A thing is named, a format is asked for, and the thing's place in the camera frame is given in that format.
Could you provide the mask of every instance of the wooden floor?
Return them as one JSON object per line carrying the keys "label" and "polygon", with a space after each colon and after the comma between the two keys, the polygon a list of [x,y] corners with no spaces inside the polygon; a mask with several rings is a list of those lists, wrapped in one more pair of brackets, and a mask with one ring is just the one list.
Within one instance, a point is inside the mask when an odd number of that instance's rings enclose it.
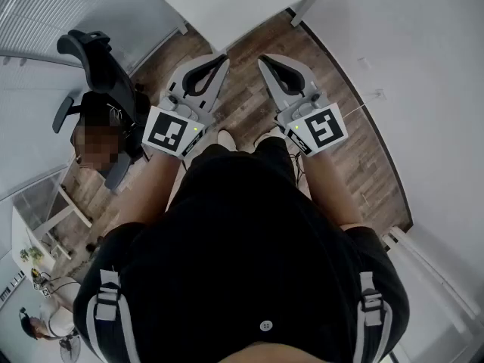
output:
{"label": "wooden floor", "polygon": [[[268,97],[257,57],[264,53],[283,54],[309,66],[315,73],[317,85],[326,91],[330,102],[337,102],[343,117],[358,107],[349,86],[324,52],[304,29],[290,25],[290,15],[279,14],[228,51],[230,71],[214,110],[216,124],[186,159],[191,159],[206,146],[216,142],[220,129],[228,130],[239,150],[253,151],[253,142],[274,126],[275,105]],[[186,35],[176,34],[165,43],[133,76],[133,81],[145,86],[152,104],[157,104],[169,77],[177,66],[200,55],[209,54],[208,43],[192,28]],[[349,138],[330,148],[338,170],[357,201],[365,220],[377,233],[389,226],[404,228],[409,216],[399,190],[396,177],[378,138],[361,110],[345,118]],[[291,153],[297,148],[287,142]],[[74,249],[72,262],[59,262],[59,273],[77,271],[87,260],[83,247],[89,241],[106,234],[116,223],[117,201],[126,192],[132,180],[140,173],[145,162],[139,160],[129,170],[115,193],[103,186],[102,177],[95,171],[79,169],[73,165],[64,184],[67,193],[77,202],[87,216],[94,219],[88,230],[74,216],[57,227],[68,249]],[[180,169],[173,193],[178,188],[185,171]],[[309,195],[306,179],[299,183],[300,190]]]}

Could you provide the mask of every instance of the shoe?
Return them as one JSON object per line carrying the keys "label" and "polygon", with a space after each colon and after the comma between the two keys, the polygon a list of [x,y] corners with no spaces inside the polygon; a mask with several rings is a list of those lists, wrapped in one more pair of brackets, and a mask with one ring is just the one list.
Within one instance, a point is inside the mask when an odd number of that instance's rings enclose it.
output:
{"label": "shoe", "polygon": [[226,147],[230,152],[237,152],[235,141],[226,130],[221,130],[217,135],[217,144]]}
{"label": "shoe", "polygon": [[254,142],[254,147],[257,147],[257,145],[259,145],[261,142],[269,137],[279,137],[284,140],[286,138],[286,135],[281,132],[278,126],[276,126],[275,128],[272,128],[269,132],[264,133],[262,136],[257,138],[257,140]]}

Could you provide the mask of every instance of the black t-shirt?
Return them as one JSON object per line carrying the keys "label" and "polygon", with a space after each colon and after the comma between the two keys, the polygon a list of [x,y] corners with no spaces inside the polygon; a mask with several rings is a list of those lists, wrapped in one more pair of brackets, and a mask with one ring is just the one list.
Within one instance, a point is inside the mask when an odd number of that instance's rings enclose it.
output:
{"label": "black t-shirt", "polygon": [[[386,352],[408,323],[405,290],[376,234],[343,232],[251,157],[189,170],[157,224],[127,224],[107,235],[74,303],[84,338],[99,270],[113,268],[141,361],[215,363],[262,341],[351,362],[361,271],[374,273],[392,307]],[[264,321],[271,330],[261,330]]]}

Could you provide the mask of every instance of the standing fan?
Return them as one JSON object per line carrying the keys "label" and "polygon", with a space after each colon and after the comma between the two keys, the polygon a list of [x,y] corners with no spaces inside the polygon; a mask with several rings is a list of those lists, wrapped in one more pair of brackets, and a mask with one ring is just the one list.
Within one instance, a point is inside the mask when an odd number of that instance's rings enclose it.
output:
{"label": "standing fan", "polygon": [[76,363],[81,353],[79,335],[68,335],[59,341],[60,357],[64,363]]}

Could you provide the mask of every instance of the black office chair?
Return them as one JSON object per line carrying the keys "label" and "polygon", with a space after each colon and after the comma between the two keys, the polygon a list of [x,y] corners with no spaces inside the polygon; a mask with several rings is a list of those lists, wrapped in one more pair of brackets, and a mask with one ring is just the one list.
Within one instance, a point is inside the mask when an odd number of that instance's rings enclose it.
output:
{"label": "black office chair", "polygon": [[74,29],[57,41],[57,51],[60,54],[70,54],[81,61],[92,92],[84,94],[81,104],[75,107],[73,98],[66,97],[57,111],[52,128],[58,133],[66,117],[76,113],[81,115],[78,125],[84,125],[83,114],[92,111],[92,107],[99,107],[101,111],[100,107],[111,106],[119,112],[123,149],[109,169],[99,171],[106,178],[104,185],[113,190],[123,180],[129,166],[144,155],[141,141],[150,101],[135,89],[131,79],[110,54],[109,41],[110,38],[100,31],[83,33]]}

